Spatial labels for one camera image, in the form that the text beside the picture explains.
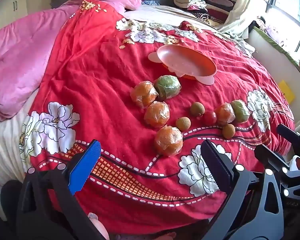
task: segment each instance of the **bed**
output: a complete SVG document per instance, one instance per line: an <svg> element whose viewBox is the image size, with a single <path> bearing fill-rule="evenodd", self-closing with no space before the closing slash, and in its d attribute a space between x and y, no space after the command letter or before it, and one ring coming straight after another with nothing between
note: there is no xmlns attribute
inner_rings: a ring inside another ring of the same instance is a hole
<svg viewBox="0 0 300 240"><path fill-rule="evenodd" d="M181 153L157 154L157 130L145 125L144 110L129 93L141 81L171 74L147 58L163 44L203 52L218 68L212 86L179 79L181 93L166 100L167 124L188 116L194 101L213 110L242 99L251 116L236 125L235 137L224 139L220 126L192 118ZM0 122L0 184L22 180L30 166L44 171L67 163L97 139L101 158L76 193L78 202L109 232L154 233L211 218L220 207L225 196L200 156L202 141L260 171L256 145L282 155L290 148L276 133L280 123L294 129L291 109L269 73L210 25L168 6L141 5L120 15L105 2L83 0L56 37L39 89L17 115Z"/></svg>

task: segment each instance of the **red fruit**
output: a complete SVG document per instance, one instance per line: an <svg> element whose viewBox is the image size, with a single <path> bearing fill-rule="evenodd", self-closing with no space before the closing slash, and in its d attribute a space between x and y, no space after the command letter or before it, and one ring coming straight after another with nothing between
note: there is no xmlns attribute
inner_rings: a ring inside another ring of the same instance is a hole
<svg viewBox="0 0 300 240"><path fill-rule="evenodd" d="M203 124L212 126L217 122L217 115L214 111L206 111L202 116Z"/></svg>

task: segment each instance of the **silver screw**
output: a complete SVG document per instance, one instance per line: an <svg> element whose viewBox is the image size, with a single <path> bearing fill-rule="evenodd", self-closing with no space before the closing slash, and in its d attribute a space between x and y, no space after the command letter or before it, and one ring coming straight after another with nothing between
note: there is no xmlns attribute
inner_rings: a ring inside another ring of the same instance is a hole
<svg viewBox="0 0 300 240"><path fill-rule="evenodd" d="M31 168L28 169L28 173L29 174L32 174L34 172L35 172L35 168L34 167L31 167Z"/></svg>
<svg viewBox="0 0 300 240"><path fill-rule="evenodd" d="M66 165L64 163L59 163L57 168L58 170L64 170L66 168Z"/></svg>
<svg viewBox="0 0 300 240"><path fill-rule="evenodd" d="M235 168L237 169L237 171L244 171L244 167L241 164L237 164Z"/></svg>
<svg viewBox="0 0 300 240"><path fill-rule="evenodd" d="M268 174L269 176L271 176L273 174L273 172L271 171L271 169L266 169L266 174Z"/></svg>

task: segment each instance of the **green cloth on window sill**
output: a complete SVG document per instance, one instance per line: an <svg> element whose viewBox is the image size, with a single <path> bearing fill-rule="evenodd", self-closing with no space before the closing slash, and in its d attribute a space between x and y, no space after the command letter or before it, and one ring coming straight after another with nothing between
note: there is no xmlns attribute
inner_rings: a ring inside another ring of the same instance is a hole
<svg viewBox="0 0 300 240"><path fill-rule="evenodd" d="M278 52L284 54L287 59L299 70L300 67L299 64L291 57L291 55L286 52L277 42L275 42L271 37L269 37L266 33L264 33L262 30L258 29L257 27L253 27L253 29L266 41L268 42L272 47L274 47Z"/></svg>

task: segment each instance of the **white bedsheet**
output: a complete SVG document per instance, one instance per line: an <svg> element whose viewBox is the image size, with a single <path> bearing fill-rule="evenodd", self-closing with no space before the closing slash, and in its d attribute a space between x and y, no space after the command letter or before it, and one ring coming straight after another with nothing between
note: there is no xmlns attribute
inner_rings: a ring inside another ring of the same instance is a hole
<svg viewBox="0 0 300 240"><path fill-rule="evenodd" d="M195 18L192 14L169 6L141 5L136 11L125 12L124 17L138 21L148 21L161 24L179 26L182 21L188 21L194 26L218 32L210 25ZM0 185L3 186L10 179L23 181L25 171L19 153L19 138L22 124L28 114L37 90L24 104L22 109L12 119L0 122Z"/></svg>

